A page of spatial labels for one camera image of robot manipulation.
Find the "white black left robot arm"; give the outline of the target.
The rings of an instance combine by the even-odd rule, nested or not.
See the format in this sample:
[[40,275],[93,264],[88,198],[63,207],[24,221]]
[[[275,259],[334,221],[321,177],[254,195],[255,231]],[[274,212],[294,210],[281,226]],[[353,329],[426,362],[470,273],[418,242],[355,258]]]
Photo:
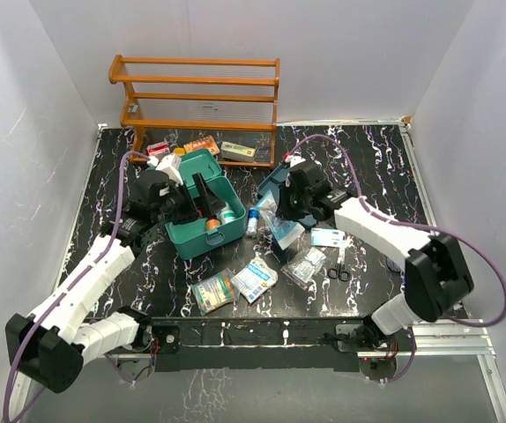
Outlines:
[[164,171],[145,171],[129,197],[118,195],[115,217],[104,225],[75,271],[29,315],[14,315],[5,327],[11,367],[61,393],[83,366],[117,348],[135,352],[153,341],[149,317],[122,307],[96,323],[85,319],[114,280],[154,240],[165,223],[189,224],[215,217],[224,201],[213,179],[195,173],[191,184]]

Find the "blue divided tray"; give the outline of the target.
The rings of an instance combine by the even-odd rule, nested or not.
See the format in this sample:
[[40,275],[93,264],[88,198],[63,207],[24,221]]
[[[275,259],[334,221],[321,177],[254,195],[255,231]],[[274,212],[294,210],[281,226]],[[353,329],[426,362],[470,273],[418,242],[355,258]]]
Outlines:
[[[258,186],[257,198],[261,200],[268,192],[272,193],[274,202],[279,204],[279,185],[283,183],[288,176],[288,167],[286,164],[279,164]],[[300,220],[300,223],[307,229],[317,225],[316,220],[307,216]]]

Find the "white green-label bottle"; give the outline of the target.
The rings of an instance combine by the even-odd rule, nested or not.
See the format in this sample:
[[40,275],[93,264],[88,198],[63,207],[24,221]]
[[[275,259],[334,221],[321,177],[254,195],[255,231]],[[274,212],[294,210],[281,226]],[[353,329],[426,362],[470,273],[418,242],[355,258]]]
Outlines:
[[229,206],[226,205],[220,212],[219,212],[219,219],[222,225],[226,225],[228,223],[236,221],[236,214],[235,211]]

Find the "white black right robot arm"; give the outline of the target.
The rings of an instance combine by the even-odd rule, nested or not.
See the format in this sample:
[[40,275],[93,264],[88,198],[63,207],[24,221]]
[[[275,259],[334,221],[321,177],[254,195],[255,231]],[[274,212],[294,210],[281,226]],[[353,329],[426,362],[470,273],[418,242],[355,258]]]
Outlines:
[[277,217],[301,223],[328,222],[380,251],[406,277],[404,291],[363,318],[355,339],[382,350],[413,323],[434,323],[473,290],[458,240],[404,226],[346,188],[335,188],[311,160],[281,163],[259,186]]

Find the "brown orange-label bottle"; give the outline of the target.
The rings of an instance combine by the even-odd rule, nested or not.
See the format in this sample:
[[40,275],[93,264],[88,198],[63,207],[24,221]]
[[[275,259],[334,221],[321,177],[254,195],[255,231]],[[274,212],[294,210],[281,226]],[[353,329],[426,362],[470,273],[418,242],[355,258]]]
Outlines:
[[212,231],[221,226],[221,221],[218,215],[212,215],[206,219],[205,230]]

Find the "green orange gauze packet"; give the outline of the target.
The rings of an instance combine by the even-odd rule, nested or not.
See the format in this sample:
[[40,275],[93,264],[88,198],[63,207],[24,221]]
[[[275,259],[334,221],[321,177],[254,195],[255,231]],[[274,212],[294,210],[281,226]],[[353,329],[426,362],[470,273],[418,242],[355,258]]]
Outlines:
[[207,315],[238,300],[239,292],[234,288],[233,277],[233,272],[226,268],[191,287],[200,315]]

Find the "blue white mask packet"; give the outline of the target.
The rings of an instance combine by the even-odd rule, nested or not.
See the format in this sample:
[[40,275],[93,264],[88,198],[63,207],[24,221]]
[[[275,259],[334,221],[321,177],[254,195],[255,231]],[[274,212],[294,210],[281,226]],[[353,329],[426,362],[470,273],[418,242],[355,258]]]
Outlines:
[[282,250],[285,250],[304,235],[305,229],[296,221],[279,218],[277,216],[277,208],[276,200],[270,190],[257,203],[257,209],[271,231],[273,240],[278,243]]

